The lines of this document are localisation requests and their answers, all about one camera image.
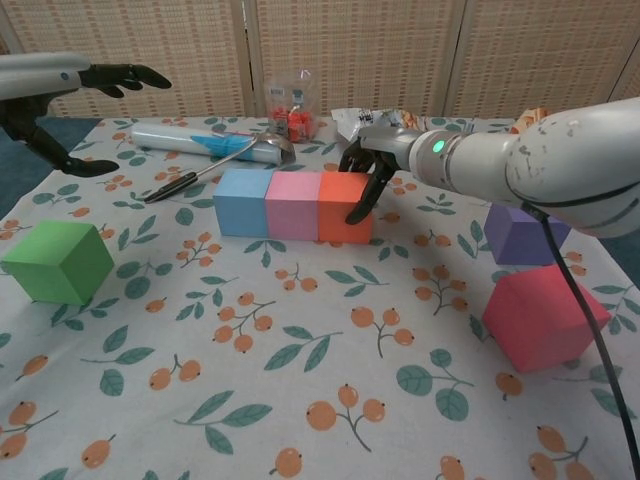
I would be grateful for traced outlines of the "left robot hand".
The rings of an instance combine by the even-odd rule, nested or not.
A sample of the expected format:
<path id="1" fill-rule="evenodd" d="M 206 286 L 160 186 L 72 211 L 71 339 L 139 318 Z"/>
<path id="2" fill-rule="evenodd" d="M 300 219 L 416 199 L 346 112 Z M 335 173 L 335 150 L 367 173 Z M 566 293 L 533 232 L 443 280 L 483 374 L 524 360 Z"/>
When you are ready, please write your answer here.
<path id="1" fill-rule="evenodd" d="M 169 89 L 172 83 L 140 64 L 96 64 L 73 52 L 10 54 L 1 57 L 1 128 L 49 165 L 67 175 L 90 178 L 111 173 L 119 165 L 110 160 L 86 162 L 70 156 L 37 123 L 51 101 L 79 89 L 95 89 L 119 99 L 125 90 L 145 85 Z"/>

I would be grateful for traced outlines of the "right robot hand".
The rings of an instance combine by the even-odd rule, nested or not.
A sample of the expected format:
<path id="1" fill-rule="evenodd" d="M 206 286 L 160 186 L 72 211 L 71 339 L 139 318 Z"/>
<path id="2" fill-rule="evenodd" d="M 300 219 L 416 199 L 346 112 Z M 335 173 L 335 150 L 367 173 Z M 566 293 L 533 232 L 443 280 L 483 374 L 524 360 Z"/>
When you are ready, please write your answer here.
<path id="1" fill-rule="evenodd" d="M 355 140 L 344 150 L 340 172 L 368 173 L 361 198 L 346 216 L 346 223 L 362 222 L 376 205 L 387 183 L 399 170 L 409 170 L 409 153 L 420 131 L 399 127 L 367 126 L 359 130 Z"/>

